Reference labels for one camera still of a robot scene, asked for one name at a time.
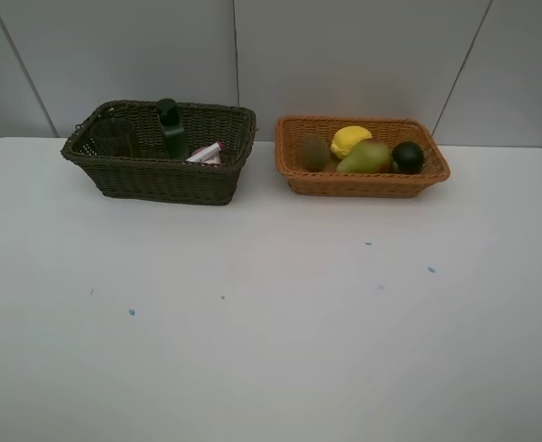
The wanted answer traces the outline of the brown kiwi fruit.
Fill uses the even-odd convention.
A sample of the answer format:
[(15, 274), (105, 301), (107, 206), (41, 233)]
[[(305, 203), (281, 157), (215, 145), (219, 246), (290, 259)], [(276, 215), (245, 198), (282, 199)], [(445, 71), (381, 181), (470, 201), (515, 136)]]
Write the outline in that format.
[(320, 172), (329, 162), (329, 146), (320, 135), (307, 134), (300, 145), (300, 156), (307, 171)]

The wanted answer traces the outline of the white red-capped marker pen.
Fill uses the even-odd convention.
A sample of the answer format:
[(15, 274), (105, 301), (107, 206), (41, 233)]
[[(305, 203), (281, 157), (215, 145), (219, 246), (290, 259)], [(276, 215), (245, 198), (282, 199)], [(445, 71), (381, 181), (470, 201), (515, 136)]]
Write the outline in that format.
[(195, 150), (187, 158), (187, 161), (191, 163), (220, 164), (221, 152), (223, 148), (224, 145), (221, 142), (215, 142), (211, 145)]

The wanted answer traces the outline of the pink white-capped bottle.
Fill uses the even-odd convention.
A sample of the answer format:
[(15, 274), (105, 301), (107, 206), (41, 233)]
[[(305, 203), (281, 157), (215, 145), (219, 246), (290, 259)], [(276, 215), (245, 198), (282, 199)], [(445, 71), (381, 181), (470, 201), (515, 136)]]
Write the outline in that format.
[(219, 165), (221, 163), (220, 150), (213, 151), (209, 147), (197, 149), (189, 158), (189, 162)]

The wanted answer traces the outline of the yellow lemon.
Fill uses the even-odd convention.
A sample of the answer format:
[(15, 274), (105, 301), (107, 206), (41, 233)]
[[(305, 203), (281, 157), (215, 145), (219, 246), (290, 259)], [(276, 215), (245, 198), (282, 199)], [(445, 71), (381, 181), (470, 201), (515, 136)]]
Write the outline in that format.
[(344, 159), (358, 143), (372, 137), (372, 133), (362, 126), (343, 127), (332, 138), (330, 146), (331, 153), (338, 159)]

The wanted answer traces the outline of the green red pear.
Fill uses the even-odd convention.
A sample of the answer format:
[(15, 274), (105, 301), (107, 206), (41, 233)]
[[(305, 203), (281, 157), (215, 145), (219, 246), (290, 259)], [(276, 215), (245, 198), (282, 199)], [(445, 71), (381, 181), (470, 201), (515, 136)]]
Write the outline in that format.
[(362, 140), (336, 168), (338, 173), (374, 174), (389, 170), (390, 154), (386, 144)]

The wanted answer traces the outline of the dark green pump bottle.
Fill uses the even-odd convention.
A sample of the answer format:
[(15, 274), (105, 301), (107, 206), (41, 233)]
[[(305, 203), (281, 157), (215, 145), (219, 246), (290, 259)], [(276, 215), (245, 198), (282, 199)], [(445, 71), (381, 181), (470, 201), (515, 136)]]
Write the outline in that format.
[(186, 160), (190, 156), (190, 150), (187, 135), (179, 116), (177, 102), (174, 99), (161, 99), (156, 103), (156, 109), (168, 157), (175, 160)]

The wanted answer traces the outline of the dark green round fruit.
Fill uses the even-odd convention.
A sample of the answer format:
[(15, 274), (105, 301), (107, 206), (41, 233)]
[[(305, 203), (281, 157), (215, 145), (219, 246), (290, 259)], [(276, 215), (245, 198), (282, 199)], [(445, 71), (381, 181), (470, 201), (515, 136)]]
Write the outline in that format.
[(425, 160), (421, 147), (411, 141), (396, 145), (391, 151), (391, 170), (394, 173), (418, 174)]

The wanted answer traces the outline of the translucent pink plastic cup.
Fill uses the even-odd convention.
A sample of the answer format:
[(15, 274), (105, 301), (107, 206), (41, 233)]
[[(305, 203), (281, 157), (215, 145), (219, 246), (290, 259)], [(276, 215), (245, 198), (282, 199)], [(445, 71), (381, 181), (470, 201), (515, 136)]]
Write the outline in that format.
[(135, 126), (128, 119), (100, 120), (91, 126), (90, 133), (100, 156), (129, 158), (140, 156)]

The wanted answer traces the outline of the orange wicker basket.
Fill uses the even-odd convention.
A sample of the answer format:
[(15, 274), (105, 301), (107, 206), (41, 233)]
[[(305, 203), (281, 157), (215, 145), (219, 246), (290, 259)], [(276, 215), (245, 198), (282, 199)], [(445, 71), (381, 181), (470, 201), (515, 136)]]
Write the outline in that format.
[[(335, 158), (321, 172), (307, 171), (300, 156), (304, 137), (317, 134), (329, 143), (346, 126), (362, 126), (390, 148), (405, 141), (417, 143), (424, 153), (421, 172), (339, 174)], [(450, 168), (430, 132), (412, 119), (285, 116), (276, 124), (275, 160), (293, 192), (315, 196), (411, 198), (450, 177)]]

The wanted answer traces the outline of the dark brown wicker basket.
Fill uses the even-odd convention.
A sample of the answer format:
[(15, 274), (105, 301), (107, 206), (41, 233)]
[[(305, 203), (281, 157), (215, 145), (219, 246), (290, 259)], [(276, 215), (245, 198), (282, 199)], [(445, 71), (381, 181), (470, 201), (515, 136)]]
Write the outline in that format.
[[(108, 197), (173, 204), (229, 204), (252, 150), (255, 112), (243, 107), (181, 102), (179, 118), (190, 150), (221, 143), (220, 164), (169, 158), (156, 104), (140, 100), (114, 100), (98, 106), (76, 126), (61, 154)], [(113, 119), (133, 124), (131, 148), (110, 148), (94, 139), (92, 130)]]

